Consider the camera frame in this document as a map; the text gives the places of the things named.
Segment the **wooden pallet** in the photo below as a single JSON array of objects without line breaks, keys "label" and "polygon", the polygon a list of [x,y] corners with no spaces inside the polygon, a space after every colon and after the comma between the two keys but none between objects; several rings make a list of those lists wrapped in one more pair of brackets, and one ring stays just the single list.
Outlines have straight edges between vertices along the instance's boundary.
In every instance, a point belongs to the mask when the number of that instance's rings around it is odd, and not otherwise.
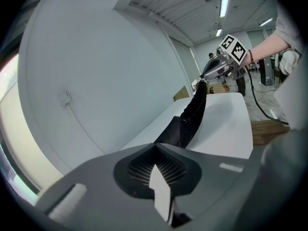
[{"label": "wooden pallet", "polygon": [[272,120],[252,122],[251,129],[254,146],[267,145],[277,136],[290,130],[282,123]]}]

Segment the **gray floor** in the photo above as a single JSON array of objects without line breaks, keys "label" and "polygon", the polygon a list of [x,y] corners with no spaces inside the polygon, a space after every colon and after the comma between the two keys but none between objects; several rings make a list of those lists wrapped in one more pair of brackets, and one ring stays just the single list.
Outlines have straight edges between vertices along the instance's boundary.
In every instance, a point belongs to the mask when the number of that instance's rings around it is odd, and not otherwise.
[{"label": "gray floor", "polygon": [[[252,77],[255,90],[259,90],[259,91],[276,90],[280,86],[277,78],[275,79],[275,85],[264,86],[263,84],[261,84],[260,72],[251,71],[250,74]],[[244,97],[244,100],[247,106],[250,121],[268,120],[256,105],[256,102],[254,100],[254,97],[251,91],[249,75],[245,73],[244,78],[246,80],[246,96]],[[227,81],[227,85],[230,87],[230,92],[236,92],[237,91],[236,82],[232,80],[230,77],[227,77],[226,81]],[[274,98],[274,91],[268,91],[268,92],[263,92],[263,93],[255,91],[255,96],[256,96],[256,99],[259,105],[262,107],[262,109],[265,111],[267,115],[273,118],[278,118],[282,121],[285,121],[285,117],[282,113],[282,110]]]}]

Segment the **speaker grille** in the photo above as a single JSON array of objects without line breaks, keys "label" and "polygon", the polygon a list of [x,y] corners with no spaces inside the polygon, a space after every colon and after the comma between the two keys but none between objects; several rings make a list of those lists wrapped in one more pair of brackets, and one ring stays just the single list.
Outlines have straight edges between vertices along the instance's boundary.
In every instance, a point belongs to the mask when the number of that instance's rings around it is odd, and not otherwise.
[{"label": "speaker grille", "polygon": [[135,158],[128,167],[130,176],[148,186],[154,165],[157,165],[168,185],[180,180],[186,174],[185,165],[162,150],[149,150]]}]

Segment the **white table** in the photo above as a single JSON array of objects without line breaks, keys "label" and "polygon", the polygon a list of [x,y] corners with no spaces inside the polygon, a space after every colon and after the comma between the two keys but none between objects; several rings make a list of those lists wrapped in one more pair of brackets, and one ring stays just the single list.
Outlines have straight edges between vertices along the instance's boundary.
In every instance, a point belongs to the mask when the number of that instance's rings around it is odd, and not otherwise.
[{"label": "white table", "polygon": [[[167,108],[122,150],[153,143],[173,116],[180,116],[192,98],[180,99]],[[210,94],[201,125],[187,149],[213,155],[248,159],[253,149],[246,104],[239,93]]]}]

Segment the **ceiling light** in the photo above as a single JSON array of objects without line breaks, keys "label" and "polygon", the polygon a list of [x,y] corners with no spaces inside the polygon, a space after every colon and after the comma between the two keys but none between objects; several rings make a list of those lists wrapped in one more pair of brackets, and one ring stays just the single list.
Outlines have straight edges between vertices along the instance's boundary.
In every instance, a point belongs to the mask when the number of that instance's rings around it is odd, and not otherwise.
[{"label": "ceiling light", "polygon": [[263,22],[260,26],[264,26],[267,23],[271,22],[272,20],[273,20],[273,18],[270,18],[270,19],[266,20],[265,22]]},{"label": "ceiling light", "polygon": [[221,33],[221,28],[217,30],[217,34],[216,34],[216,37],[218,37]]},{"label": "ceiling light", "polygon": [[220,17],[224,17],[227,12],[229,0],[221,0],[220,1]]}]

